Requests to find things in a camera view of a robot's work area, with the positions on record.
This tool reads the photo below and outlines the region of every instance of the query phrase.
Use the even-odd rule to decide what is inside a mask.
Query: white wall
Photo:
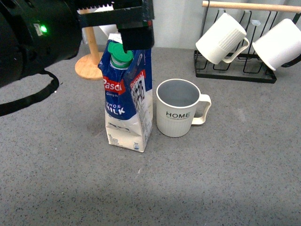
[[[300,0],[217,0],[245,3],[280,4],[301,6]],[[153,21],[156,47],[170,48],[195,48],[195,42],[199,39],[204,8],[202,0],[153,0],[155,20]],[[206,21],[213,21],[215,12],[208,14]],[[237,20],[241,11],[230,10]],[[266,18],[266,12],[256,11],[255,17],[259,20]],[[292,19],[294,13],[279,14],[281,18]],[[95,36],[98,44],[106,43],[106,36],[99,28],[95,28]]]

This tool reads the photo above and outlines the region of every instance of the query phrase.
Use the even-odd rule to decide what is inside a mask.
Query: wooden paper towel holder
[[[83,9],[80,12],[82,14],[89,13],[89,9]],[[77,61],[75,64],[75,72],[78,76],[87,80],[101,80],[103,79],[103,73],[98,68],[98,64],[103,53],[98,52],[93,27],[86,27],[84,29],[87,35],[90,54],[83,56]]]

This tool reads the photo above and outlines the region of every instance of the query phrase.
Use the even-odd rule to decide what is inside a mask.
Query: black strap
[[[39,74],[48,74],[51,78],[53,78],[53,80],[51,81],[50,84],[48,84],[40,92],[37,92],[35,94],[32,94],[28,97],[24,97],[19,100],[1,104],[0,105],[0,116],[19,111],[23,108],[29,107],[32,104],[40,102],[40,101],[46,99],[47,97],[49,97],[52,93],[54,93],[54,91],[57,90],[60,83],[54,74],[52,74],[51,72],[47,72],[45,70],[41,71]]]

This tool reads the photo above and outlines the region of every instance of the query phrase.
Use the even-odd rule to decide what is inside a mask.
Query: gray countertop
[[[178,138],[162,135],[154,115],[137,153],[108,144],[103,82],[74,71],[88,53],[48,68],[55,94],[0,118],[1,225],[300,225],[301,64],[279,68],[275,84],[202,79],[193,50],[154,48],[154,97],[162,81],[184,78],[212,107]],[[0,103],[49,81],[14,82]]]

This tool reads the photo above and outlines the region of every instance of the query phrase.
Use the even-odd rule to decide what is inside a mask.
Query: mug rim
[[[164,84],[164,83],[166,83],[166,82],[168,82],[168,81],[174,81],[174,80],[188,82],[188,83],[190,83],[191,85],[193,85],[195,88],[197,88],[197,90],[198,90],[198,100],[197,100],[195,103],[191,104],[191,105],[183,106],[183,107],[173,106],[173,105],[170,105],[170,104],[164,102],[164,101],[159,97],[159,95],[158,95],[158,90],[159,90],[159,88],[160,88],[160,86],[161,86],[162,84]],[[199,98],[200,98],[200,96],[201,96],[201,91],[200,91],[199,88],[198,88],[194,83],[192,83],[191,81],[188,81],[188,80],[185,80],[185,79],[167,79],[167,80],[161,82],[161,83],[158,85],[158,87],[157,87],[157,89],[156,89],[156,95],[157,95],[157,98],[159,99],[159,101],[161,101],[162,103],[164,103],[164,104],[165,104],[166,106],[168,106],[168,107],[175,108],[175,109],[185,109],[185,108],[193,107],[194,105],[196,105],[196,104],[199,102]]]

